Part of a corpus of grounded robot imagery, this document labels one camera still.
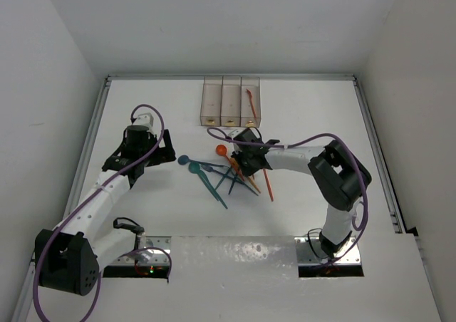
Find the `blue fork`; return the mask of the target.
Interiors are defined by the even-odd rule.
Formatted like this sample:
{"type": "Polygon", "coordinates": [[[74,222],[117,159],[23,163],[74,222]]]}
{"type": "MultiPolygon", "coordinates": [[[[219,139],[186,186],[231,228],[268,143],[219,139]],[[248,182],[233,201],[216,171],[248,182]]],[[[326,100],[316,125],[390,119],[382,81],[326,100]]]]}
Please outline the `blue fork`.
{"type": "Polygon", "coordinates": [[[209,165],[201,165],[201,168],[207,172],[213,172],[213,173],[216,173],[218,175],[221,175],[223,178],[225,179],[229,179],[233,182],[237,182],[241,185],[246,185],[241,179],[239,179],[238,177],[233,177],[231,176],[231,170],[228,169],[225,173],[223,172],[220,172],[219,170],[216,170],[214,169],[213,167],[209,166],[209,165]]]}

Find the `teal spoon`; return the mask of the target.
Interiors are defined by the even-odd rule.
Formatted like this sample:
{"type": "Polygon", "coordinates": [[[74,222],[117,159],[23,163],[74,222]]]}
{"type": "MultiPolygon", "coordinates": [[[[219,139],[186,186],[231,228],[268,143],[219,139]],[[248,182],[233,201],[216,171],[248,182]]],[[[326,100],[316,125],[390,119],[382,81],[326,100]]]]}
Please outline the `teal spoon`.
{"type": "Polygon", "coordinates": [[[204,184],[205,187],[208,189],[208,187],[207,187],[205,181],[202,179],[202,176],[200,175],[200,170],[202,170],[201,167],[200,167],[200,165],[198,165],[197,163],[191,162],[191,163],[189,164],[189,167],[188,167],[188,168],[189,168],[189,171],[190,171],[192,174],[197,175],[197,176],[202,180],[203,184],[204,184]]]}

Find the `teal fork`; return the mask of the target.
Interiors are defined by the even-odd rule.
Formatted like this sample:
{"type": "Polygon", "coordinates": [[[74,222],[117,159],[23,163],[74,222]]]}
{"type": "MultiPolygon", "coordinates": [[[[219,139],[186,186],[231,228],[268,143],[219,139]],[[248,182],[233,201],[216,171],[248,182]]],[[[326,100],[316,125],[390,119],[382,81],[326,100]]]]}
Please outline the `teal fork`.
{"type": "Polygon", "coordinates": [[[228,206],[226,205],[224,200],[220,197],[220,195],[217,193],[216,189],[212,186],[212,184],[210,183],[210,181],[209,181],[208,177],[206,176],[206,174],[202,170],[199,171],[199,174],[202,176],[202,179],[205,181],[208,189],[214,195],[216,200],[219,201],[225,209],[228,209],[228,206]]]}

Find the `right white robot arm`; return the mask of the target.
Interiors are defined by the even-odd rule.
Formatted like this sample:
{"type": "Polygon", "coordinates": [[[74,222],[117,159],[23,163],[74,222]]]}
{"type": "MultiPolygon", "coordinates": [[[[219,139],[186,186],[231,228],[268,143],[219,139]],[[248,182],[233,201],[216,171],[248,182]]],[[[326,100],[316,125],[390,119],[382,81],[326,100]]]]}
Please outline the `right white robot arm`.
{"type": "Polygon", "coordinates": [[[368,208],[363,208],[361,225],[356,226],[356,207],[365,205],[372,181],[369,171],[334,139],[324,146],[285,146],[278,140],[263,140],[252,129],[230,133],[232,157],[245,176],[260,170],[290,170],[313,177],[328,203],[326,220],[319,234],[321,250],[333,258],[350,239],[352,231],[363,232],[368,208]]]}

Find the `red-orange spoon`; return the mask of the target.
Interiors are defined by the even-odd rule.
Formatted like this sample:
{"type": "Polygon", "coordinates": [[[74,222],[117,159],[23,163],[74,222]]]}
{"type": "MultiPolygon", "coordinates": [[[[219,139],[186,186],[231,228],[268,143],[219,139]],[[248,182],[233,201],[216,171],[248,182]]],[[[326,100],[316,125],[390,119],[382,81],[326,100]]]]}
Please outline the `red-orange spoon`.
{"type": "Polygon", "coordinates": [[[241,178],[242,181],[244,181],[244,177],[243,177],[241,171],[239,170],[239,166],[238,166],[237,162],[235,161],[234,158],[228,156],[227,147],[225,145],[218,145],[218,146],[216,146],[215,151],[219,156],[224,157],[230,163],[230,165],[232,166],[232,168],[234,169],[236,174],[241,178]]]}

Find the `red-orange fork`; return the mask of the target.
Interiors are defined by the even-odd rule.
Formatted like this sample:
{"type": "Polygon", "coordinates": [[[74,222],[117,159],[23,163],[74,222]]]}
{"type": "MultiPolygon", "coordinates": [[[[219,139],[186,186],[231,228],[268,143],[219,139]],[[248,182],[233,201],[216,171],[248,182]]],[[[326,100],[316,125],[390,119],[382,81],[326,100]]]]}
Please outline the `red-orange fork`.
{"type": "Polygon", "coordinates": [[[252,92],[248,88],[246,89],[246,92],[247,92],[247,95],[249,96],[249,103],[250,103],[250,107],[252,109],[252,115],[253,115],[254,119],[257,119],[257,112],[254,107],[254,100],[253,100],[252,92]]]}

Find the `red-orange knife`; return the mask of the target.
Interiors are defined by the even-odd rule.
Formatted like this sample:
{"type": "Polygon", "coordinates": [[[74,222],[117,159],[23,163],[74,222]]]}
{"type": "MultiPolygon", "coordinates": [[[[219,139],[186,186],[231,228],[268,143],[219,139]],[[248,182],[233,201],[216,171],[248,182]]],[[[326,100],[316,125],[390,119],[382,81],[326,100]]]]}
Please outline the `red-orange knife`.
{"type": "Polygon", "coordinates": [[[267,173],[266,169],[263,169],[263,174],[264,174],[264,179],[265,179],[265,183],[266,183],[266,188],[268,190],[269,198],[270,198],[271,202],[274,202],[274,193],[273,193],[273,190],[272,190],[272,187],[271,187],[271,183],[270,183],[270,179],[269,179],[269,176],[268,176],[268,173],[267,173]]]}

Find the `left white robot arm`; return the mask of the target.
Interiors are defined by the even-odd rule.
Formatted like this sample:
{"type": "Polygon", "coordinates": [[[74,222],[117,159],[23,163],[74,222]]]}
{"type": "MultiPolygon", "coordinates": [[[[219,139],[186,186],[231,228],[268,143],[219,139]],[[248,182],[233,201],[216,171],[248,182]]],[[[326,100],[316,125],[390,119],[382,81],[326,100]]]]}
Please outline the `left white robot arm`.
{"type": "Polygon", "coordinates": [[[121,144],[104,162],[83,202],[54,229],[35,239],[33,286],[85,296],[99,273],[117,258],[136,249],[142,227],[113,223],[107,236],[97,234],[111,209],[133,188],[145,168],[176,160],[170,132],[151,132],[150,124],[129,125],[121,144]]]}

